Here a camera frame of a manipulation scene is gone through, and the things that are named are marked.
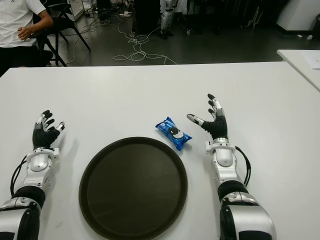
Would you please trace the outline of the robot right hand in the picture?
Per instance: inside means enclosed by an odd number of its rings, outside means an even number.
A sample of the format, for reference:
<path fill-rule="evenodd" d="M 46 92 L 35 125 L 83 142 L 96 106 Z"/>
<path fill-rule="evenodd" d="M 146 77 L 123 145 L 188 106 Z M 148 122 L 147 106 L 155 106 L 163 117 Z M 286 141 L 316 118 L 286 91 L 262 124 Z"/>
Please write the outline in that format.
<path fill-rule="evenodd" d="M 213 140 L 218 138 L 227 139 L 228 125 L 224 109 L 214 95 L 208 93 L 207 97 L 209 99 L 208 104 L 211 106 L 211 108 L 208 109 L 208 112 L 211 114 L 213 120 L 206 121 L 191 113 L 187 114 L 187 118 L 208 132 Z"/>

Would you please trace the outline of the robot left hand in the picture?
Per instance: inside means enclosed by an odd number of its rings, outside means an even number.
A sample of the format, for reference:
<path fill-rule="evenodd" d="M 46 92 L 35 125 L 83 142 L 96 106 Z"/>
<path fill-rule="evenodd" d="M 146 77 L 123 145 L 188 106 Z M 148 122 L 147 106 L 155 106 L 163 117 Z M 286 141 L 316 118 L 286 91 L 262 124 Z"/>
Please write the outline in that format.
<path fill-rule="evenodd" d="M 55 119 L 50 110 L 45 110 L 40 114 L 34 124 L 32 132 L 33 150 L 51 148 L 51 145 L 66 127 L 63 121 L 60 122 L 58 126 L 52 126 L 54 122 Z"/>

